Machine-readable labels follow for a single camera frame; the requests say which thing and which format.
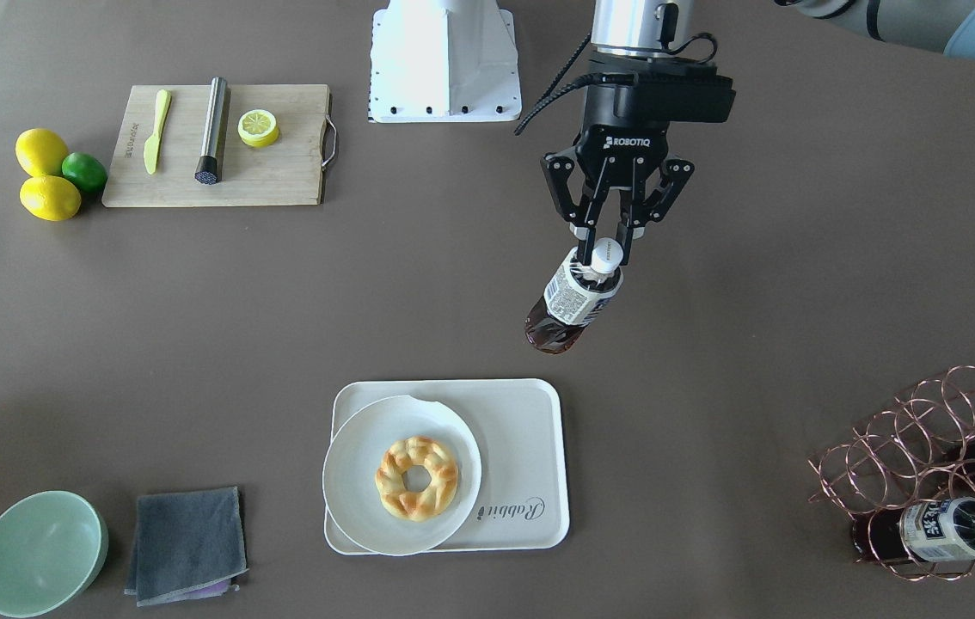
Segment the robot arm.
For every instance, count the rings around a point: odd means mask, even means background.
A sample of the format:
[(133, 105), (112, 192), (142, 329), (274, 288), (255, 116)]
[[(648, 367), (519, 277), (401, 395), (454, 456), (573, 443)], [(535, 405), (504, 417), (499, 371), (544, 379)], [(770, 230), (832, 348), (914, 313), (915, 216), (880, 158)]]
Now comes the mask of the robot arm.
[[(595, 226), (608, 193), (621, 193), (615, 240), (630, 246), (660, 222), (692, 176), (692, 164), (670, 156), (671, 123), (722, 123), (735, 99), (712, 55), (684, 57), (708, 33), (689, 31), (689, 1), (598, 1), (586, 44), (589, 70), (573, 82), (551, 83), (535, 113), (574, 91), (585, 110), (573, 146), (549, 153), (542, 168), (558, 214), (577, 236), (570, 266), (594, 262)], [(798, 1), (802, 15), (872, 40), (975, 59), (975, 1)]]

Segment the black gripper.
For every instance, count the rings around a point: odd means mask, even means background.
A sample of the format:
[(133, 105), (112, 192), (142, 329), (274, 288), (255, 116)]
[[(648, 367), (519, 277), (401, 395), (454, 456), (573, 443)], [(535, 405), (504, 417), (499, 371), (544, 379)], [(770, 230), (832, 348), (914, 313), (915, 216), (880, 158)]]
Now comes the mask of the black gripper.
[(670, 156), (668, 126), (725, 122), (736, 93), (732, 79), (719, 75), (713, 63), (595, 52), (589, 68), (563, 88), (585, 91), (577, 141), (547, 154), (543, 172), (585, 267), (592, 264), (602, 204), (611, 189), (620, 189), (615, 239), (624, 267), (634, 239), (646, 224), (663, 220), (693, 173), (692, 163)]

